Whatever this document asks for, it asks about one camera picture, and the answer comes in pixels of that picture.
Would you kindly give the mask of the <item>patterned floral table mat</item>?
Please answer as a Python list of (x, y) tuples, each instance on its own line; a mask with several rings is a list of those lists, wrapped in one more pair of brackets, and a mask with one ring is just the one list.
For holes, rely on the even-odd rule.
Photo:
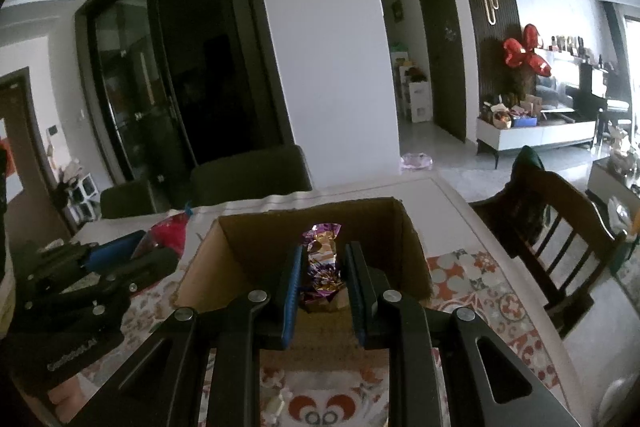
[[(428, 309), (473, 310), (547, 389), (555, 404), (566, 404), (546, 346), (496, 260), (487, 253), (454, 251), (426, 262), (433, 296)], [(177, 306), (180, 289), (212, 299), (221, 285), (213, 255), (203, 249), (179, 274), (134, 298), (124, 318), (125, 341), (81, 374), (94, 392), (115, 374)], [(390, 371), (383, 351), (363, 351), (352, 331), (349, 307), (330, 312), (299, 311), (290, 349), (262, 352), (260, 422), (264, 426), (385, 426)]]

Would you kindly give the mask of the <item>dark wooden chair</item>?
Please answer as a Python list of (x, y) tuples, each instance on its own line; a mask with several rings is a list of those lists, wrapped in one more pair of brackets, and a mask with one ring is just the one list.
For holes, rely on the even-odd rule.
[(518, 152), (503, 189), (471, 207), (533, 277), (549, 319), (566, 337), (593, 306), (591, 288), (626, 234), (610, 231), (594, 202), (544, 169), (529, 146)]

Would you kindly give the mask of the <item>dark upholstered chair back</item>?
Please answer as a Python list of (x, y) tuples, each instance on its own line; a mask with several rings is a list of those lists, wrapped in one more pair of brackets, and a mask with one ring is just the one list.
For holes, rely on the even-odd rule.
[(192, 171), (191, 186), (194, 206), (309, 192), (314, 188), (304, 152), (298, 145), (254, 150), (208, 162)]

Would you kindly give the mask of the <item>white low tv cabinet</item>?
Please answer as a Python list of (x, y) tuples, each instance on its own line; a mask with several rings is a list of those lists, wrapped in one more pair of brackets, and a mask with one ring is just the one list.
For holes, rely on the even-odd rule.
[(491, 154), (498, 168), (504, 154), (524, 146), (547, 150), (591, 143), (596, 131), (597, 121), (582, 118), (570, 107), (532, 114), (518, 105), (509, 108), (502, 103), (486, 103), (477, 119), (476, 151)]

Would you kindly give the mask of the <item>brown cardboard box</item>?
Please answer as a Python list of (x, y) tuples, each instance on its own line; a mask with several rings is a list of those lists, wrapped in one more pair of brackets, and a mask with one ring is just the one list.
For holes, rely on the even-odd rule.
[[(278, 292), (285, 261), (295, 246), (303, 246), (303, 234), (317, 223), (342, 226), (336, 240), (338, 269), (345, 246), (358, 242), (371, 277), (383, 274), (396, 291), (421, 303), (430, 300), (431, 274), (405, 206), (396, 198), (379, 197), (217, 218), (180, 283), (177, 306), (209, 312), (224, 309), (250, 291), (265, 291), (269, 301), (257, 319), (262, 349), (282, 351), (278, 346)], [(293, 338), (341, 314), (340, 308), (307, 312), (300, 306), (305, 265), (303, 247)]]

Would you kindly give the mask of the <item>red snack packet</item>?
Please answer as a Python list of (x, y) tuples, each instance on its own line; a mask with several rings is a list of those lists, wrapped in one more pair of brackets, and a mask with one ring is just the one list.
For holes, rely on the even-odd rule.
[(149, 254), (155, 248), (169, 248), (181, 258), (186, 246), (186, 226), (192, 216), (190, 210), (176, 213), (155, 223), (142, 236), (131, 258)]

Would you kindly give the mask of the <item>white box in hallway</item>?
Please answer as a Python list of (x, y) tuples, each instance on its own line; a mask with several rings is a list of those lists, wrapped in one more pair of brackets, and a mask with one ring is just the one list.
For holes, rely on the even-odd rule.
[(428, 81), (406, 84), (408, 117), (413, 124), (433, 119), (432, 87)]

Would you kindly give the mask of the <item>purple candy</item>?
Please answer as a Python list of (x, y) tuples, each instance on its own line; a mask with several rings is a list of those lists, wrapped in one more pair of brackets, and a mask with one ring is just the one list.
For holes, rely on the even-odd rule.
[(317, 223), (303, 234), (306, 254), (299, 304), (307, 312), (332, 312), (345, 297), (346, 284), (337, 266), (338, 223)]

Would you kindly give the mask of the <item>red balloon dog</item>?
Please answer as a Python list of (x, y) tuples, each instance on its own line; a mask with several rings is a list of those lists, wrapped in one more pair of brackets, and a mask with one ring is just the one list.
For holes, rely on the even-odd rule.
[(539, 44), (539, 32), (535, 25), (527, 24), (523, 29), (522, 40), (507, 38), (503, 41), (504, 62), (506, 66), (516, 69), (528, 66), (536, 75), (551, 76), (551, 66), (536, 53)]

